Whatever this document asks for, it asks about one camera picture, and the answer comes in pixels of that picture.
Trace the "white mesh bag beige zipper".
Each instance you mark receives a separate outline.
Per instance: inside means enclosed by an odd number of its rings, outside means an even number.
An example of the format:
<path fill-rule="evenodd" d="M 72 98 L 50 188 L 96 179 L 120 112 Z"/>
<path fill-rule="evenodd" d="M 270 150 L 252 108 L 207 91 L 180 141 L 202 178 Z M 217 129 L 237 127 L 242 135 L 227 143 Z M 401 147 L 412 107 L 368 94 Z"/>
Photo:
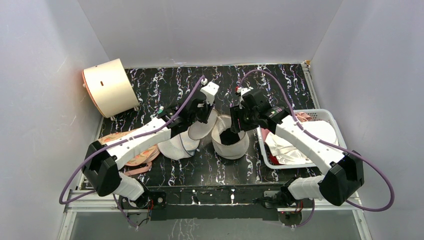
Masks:
<path fill-rule="evenodd" d="M 226 114 L 219 114 L 213 109 L 207 123 L 195 122 L 188 129 L 188 136 L 193 140 L 201 140 L 210 137 L 214 151 L 222 158 L 236 160 L 243 157 L 250 145 L 249 135 L 245 131 L 237 133 L 240 141 L 233 145 L 221 144 L 220 134 L 226 129 L 231 129 L 231 117 Z"/>

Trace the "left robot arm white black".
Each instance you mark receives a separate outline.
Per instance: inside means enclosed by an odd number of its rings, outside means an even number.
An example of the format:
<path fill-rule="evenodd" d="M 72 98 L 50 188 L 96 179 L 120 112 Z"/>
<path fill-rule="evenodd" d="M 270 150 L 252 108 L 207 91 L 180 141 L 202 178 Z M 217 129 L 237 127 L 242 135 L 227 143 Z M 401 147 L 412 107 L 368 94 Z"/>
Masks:
<path fill-rule="evenodd" d="M 121 172 L 124 165 L 148 148 L 200 128 L 209 133 L 210 115 L 215 106 L 215 94 L 195 91 L 186 100 L 166 108 L 144 126 L 112 140 L 99 140 L 89 145 L 81 171 L 100 197 L 119 195 L 137 208 L 149 203 L 150 191 L 139 180 Z"/>

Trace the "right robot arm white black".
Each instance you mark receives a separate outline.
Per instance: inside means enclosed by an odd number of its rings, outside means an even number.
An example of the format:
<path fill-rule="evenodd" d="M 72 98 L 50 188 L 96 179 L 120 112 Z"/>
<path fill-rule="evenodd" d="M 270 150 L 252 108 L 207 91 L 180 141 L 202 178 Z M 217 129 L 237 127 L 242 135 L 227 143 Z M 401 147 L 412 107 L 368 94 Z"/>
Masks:
<path fill-rule="evenodd" d="M 259 89 L 237 87 L 235 94 L 239 104 L 230 108 L 232 132 L 267 129 L 292 144 L 321 172 L 319 176 L 289 180 L 271 197 L 272 203 L 295 207 L 303 199 L 325 199 L 341 206 L 364 184 L 363 164 L 357 156 L 308 136 L 288 108 L 272 106 Z"/>

